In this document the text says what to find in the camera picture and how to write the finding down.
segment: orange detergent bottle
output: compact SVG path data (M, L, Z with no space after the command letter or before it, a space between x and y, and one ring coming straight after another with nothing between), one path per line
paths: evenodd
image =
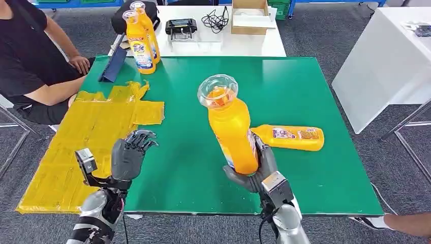
M122 15L127 24L127 40L135 58L136 66L141 74L152 74L156 71L156 63L145 30L138 22L138 13L134 10L125 11Z
M256 141L247 105L237 94L238 84L228 75L208 77L198 89L199 102L208 108L209 125L229 166L237 173L250 175L258 168Z
M316 127L261 125L252 131L274 147L318 151L325 142L322 129Z
M135 1L130 4L130 9L138 12L138 21L147 32L147 37L149 40L149 44L151 45L153 59L154 62L157 64L160 61L159 45L157 43L156 34L154 33L154 26L152 24L152 21L145 12L145 4L141 1Z

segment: black shorts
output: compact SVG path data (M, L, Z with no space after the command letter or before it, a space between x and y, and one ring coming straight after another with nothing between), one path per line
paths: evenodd
M69 99L61 103L57 103L52 106L47 106L44 104L33 104L29 108L18 108L16 109L18 113L22 115L23 118L42 125L59 125L67 110L69 109Z

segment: person's hand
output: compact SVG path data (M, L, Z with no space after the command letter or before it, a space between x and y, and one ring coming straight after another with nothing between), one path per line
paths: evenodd
M257 169L256 173L251 176L239 174L235 172L229 165L223 166L223 170L227 178L232 182L244 187L249 192L258 193L264 192L262 181L272 173L276 172L278 168L271 147L264 144L262 139L260 139L260 137L256 134L253 133L253 135L256 139L256 150L258 151L259 157L259 168ZM298 212L299 217L302 219L301 209L299 208L295 194L293 194L292 203Z
M69 63L78 70L79 74L86 75L90 70L90 62L88 59L79 55L71 57Z

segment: shoe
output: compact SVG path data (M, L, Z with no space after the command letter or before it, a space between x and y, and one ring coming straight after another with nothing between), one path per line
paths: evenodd
M349 217L349 219L360 222L361 224L367 226L368 228L371 228L373 230L384 230L386 228L379 228L374 226L370 220L368 220L367 218L355 218L355 217Z

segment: black device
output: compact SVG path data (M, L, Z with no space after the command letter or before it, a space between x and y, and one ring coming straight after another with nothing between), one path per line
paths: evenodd
M194 19L171 19L166 21L166 34L171 36L171 40L177 35L182 34L192 38L192 34L198 30Z
M122 18L122 14L125 11L130 10L130 4L132 2L134 2L134 0L129 0L125 2L111 18L112 27L114 28L114 31L118 35L126 33L127 24L126 24L126 21ZM157 16L158 10L157 10L156 4L153 2L147 2L147 1L141 1L141 2L145 4L145 12L147 16L151 19L154 30L156 30L160 24L160 19Z

